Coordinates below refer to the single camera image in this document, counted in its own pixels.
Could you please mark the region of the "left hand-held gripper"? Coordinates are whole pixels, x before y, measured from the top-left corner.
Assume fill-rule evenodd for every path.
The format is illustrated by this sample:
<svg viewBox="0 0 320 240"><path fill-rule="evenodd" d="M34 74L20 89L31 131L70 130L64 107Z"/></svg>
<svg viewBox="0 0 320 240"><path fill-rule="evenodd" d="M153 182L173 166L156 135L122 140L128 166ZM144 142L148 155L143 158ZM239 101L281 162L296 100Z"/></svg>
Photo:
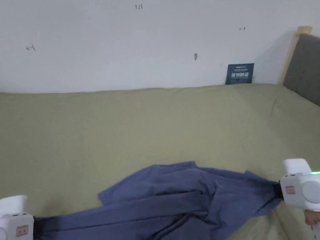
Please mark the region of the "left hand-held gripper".
<svg viewBox="0 0 320 240"><path fill-rule="evenodd" d="M42 240L42 228L35 217L25 212L27 196L16 195L0 199L1 240Z"/></svg>

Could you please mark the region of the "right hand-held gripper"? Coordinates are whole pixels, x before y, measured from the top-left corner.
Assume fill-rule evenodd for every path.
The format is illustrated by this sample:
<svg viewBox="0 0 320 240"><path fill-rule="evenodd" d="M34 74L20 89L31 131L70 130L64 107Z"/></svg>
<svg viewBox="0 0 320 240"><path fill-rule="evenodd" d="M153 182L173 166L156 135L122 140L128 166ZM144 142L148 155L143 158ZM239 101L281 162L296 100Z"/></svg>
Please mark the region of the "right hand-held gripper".
<svg viewBox="0 0 320 240"><path fill-rule="evenodd" d="M275 197L291 207L320 211L320 172L302 158L285 159L283 166L286 174L272 185Z"/></svg>

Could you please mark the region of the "person's right hand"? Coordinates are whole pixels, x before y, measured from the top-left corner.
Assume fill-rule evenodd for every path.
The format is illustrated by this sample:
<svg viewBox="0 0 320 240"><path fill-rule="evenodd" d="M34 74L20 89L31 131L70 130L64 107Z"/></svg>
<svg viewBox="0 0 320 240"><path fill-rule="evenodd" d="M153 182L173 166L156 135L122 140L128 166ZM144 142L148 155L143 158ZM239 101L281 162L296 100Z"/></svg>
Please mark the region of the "person's right hand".
<svg viewBox="0 0 320 240"><path fill-rule="evenodd" d="M305 223L309 226L315 226L320 222L320 212L319 211L304 211Z"/></svg>

